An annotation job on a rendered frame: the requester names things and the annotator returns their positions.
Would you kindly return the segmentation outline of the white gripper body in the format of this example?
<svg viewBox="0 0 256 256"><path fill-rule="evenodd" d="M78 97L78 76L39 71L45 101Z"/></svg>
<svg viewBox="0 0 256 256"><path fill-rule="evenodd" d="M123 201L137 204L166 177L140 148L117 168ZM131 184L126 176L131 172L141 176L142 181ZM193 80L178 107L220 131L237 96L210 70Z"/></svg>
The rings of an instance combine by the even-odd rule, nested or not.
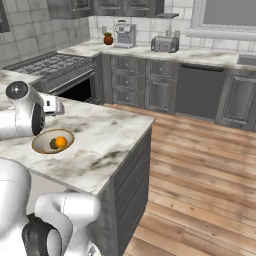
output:
<svg viewBox="0 0 256 256"><path fill-rule="evenodd" d="M56 97L51 99L51 111L53 115L63 115L65 113L63 103L60 102Z"/></svg>

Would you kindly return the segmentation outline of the beige bowl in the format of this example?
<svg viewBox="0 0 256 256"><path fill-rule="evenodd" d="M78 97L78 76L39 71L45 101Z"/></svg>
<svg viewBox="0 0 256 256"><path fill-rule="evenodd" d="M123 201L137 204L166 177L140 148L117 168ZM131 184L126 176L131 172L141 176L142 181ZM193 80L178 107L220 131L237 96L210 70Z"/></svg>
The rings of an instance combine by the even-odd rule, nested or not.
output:
<svg viewBox="0 0 256 256"><path fill-rule="evenodd" d="M50 147L50 141L56 139L59 136L63 136L67 139L67 145L65 148L52 149ZM56 154L67 148L69 148L74 142L74 135L72 132L65 129L53 129L45 131L35 137L32 141L32 148L34 151L41 154Z"/></svg>

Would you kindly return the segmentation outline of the orange fruit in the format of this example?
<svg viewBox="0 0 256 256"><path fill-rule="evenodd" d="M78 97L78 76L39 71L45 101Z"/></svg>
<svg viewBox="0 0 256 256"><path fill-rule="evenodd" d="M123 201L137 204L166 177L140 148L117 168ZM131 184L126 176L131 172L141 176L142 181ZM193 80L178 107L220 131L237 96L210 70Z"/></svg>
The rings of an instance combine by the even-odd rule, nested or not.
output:
<svg viewBox="0 0 256 256"><path fill-rule="evenodd" d="M59 136L56 138L55 144L57 148L65 148L67 145L67 139L63 136Z"/></svg>

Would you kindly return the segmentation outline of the grey gas stove with oven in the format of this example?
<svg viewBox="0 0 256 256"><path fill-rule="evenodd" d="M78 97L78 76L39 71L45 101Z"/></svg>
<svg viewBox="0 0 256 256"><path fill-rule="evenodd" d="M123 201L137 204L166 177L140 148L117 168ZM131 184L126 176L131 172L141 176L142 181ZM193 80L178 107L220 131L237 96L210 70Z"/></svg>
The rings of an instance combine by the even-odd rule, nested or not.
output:
<svg viewBox="0 0 256 256"><path fill-rule="evenodd" d="M96 63L90 57L48 52L12 65L4 70L39 76L46 84L37 88L50 95L96 104Z"/></svg>

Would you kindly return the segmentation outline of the grey kitchen island table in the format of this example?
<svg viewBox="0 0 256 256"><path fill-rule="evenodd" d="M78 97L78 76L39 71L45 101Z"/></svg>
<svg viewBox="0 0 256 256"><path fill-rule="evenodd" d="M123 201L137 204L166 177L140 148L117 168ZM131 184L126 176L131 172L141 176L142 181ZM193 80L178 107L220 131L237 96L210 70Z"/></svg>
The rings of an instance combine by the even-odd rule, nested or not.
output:
<svg viewBox="0 0 256 256"><path fill-rule="evenodd" d="M7 86L32 78L0 71L0 111L13 107ZM47 193L77 192L96 196L99 217L86 227L103 256L122 256L148 201L150 148L153 120L103 106L57 98L63 115L45 116L41 133L65 129L73 144L56 154L33 150L35 136L0 140L0 157L23 164L31 175L26 213L35 211L37 199Z"/></svg>

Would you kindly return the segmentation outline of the grey base cupboard run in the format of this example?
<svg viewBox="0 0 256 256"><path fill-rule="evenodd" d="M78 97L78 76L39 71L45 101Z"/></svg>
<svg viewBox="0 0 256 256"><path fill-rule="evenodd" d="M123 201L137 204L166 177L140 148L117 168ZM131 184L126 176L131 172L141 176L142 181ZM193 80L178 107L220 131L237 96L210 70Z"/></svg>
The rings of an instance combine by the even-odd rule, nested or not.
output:
<svg viewBox="0 0 256 256"><path fill-rule="evenodd" d="M103 102L175 114L179 64L129 55L102 55Z"/></svg>

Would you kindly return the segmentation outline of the silver coffee machine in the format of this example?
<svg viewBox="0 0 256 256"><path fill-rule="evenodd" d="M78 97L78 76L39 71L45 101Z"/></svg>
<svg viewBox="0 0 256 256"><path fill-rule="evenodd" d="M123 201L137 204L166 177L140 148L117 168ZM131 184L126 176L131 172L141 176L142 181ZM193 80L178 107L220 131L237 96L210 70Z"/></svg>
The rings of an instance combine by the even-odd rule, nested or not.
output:
<svg viewBox="0 0 256 256"><path fill-rule="evenodd" d="M125 20L119 20L114 25L114 31L117 33L115 47L129 49L136 45L135 24L129 24Z"/></svg>

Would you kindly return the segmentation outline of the silver toaster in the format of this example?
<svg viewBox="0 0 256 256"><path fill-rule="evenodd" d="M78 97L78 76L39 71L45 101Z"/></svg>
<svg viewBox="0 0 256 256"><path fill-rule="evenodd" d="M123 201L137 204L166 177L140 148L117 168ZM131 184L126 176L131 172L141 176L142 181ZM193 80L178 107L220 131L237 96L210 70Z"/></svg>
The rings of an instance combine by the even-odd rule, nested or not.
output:
<svg viewBox="0 0 256 256"><path fill-rule="evenodd" d="M151 40L151 50L155 52L175 53L179 50L179 38L155 36Z"/></svg>

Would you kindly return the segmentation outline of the dark grey dishwasher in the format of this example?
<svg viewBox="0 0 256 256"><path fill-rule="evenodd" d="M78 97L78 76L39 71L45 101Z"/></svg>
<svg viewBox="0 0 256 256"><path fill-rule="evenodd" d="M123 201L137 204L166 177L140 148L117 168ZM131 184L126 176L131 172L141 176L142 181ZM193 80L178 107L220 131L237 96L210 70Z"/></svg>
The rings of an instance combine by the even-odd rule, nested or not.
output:
<svg viewBox="0 0 256 256"><path fill-rule="evenodd" d="M223 67L182 63L179 68L175 112L214 120L225 75Z"/></svg>

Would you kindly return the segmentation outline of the grey base cupboard under sink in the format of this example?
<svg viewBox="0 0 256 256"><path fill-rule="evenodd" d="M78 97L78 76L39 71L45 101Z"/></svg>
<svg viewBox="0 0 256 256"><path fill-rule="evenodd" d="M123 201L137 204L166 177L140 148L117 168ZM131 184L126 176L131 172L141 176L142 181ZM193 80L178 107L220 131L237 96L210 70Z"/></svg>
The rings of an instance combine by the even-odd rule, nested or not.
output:
<svg viewBox="0 0 256 256"><path fill-rule="evenodd" d="M256 71L226 73L215 123L256 132Z"/></svg>

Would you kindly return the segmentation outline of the white-framed window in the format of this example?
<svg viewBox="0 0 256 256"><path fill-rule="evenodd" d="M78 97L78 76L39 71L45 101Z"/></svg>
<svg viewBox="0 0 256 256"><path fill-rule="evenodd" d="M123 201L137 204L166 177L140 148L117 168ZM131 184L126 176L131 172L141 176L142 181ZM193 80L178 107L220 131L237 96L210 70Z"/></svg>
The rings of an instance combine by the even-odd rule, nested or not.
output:
<svg viewBox="0 0 256 256"><path fill-rule="evenodd" d="M256 41L256 0L194 0L186 35Z"/></svg>

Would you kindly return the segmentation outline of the grey sink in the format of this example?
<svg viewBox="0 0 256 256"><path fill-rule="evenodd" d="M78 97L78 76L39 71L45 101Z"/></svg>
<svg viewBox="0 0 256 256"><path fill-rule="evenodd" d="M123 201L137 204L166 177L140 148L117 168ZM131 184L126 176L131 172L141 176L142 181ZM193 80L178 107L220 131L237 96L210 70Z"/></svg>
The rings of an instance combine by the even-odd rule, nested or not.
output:
<svg viewBox="0 0 256 256"><path fill-rule="evenodd" d="M239 55L237 63L239 65L256 66L256 55Z"/></svg>

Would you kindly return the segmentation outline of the dark wall cupboard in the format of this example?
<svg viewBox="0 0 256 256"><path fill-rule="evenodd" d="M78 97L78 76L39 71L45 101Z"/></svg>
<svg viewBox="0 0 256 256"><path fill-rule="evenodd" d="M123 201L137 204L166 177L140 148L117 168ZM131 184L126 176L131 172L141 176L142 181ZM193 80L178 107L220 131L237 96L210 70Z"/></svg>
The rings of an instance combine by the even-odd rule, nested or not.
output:
<svg viewBox="0 0 256 256"><path fill-rule="evenodd" d="M10 27L6 16L3 0L0 0L0 33L9 32Z"/></svg>

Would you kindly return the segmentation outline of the grey wall cupboard run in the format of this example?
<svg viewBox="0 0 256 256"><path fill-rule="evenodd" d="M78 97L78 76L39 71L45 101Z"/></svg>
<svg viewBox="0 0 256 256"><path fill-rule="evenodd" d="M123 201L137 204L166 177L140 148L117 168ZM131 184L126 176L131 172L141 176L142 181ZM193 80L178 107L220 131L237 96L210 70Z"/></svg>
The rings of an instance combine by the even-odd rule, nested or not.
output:
<svg viewBox="0 0 256 256"><path fill-rule="evenodd" d="M89 16L155 17L165 0L47 0L51 19L74 20Z"/></svg>

